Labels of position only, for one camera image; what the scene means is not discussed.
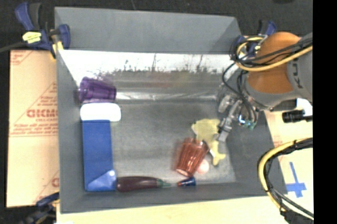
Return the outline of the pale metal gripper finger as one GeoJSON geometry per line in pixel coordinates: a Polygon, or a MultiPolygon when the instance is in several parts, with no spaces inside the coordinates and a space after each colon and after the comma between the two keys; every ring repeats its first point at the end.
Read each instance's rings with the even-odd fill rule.
{"type": "Polygon", "coordinates": [[[224,118],[218,125],[218,140],[225,142],[227,136],[232,131],[232,120],[230,118],[224,118]]]}

